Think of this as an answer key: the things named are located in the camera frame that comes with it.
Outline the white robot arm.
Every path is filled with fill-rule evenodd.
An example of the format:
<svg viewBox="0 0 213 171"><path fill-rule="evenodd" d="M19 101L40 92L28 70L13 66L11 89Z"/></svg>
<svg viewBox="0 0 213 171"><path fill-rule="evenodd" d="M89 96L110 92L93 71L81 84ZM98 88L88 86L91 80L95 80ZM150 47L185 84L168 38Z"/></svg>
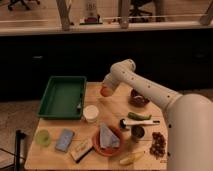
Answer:
<svg viewBox="0 0 213 171"><path fill-rule="evenodd" d="M157 105L168 129L167 171L213 171L213 102L180 94L135 73L131 59L114 63L100 93L111 96L121 82Z"/></svg>

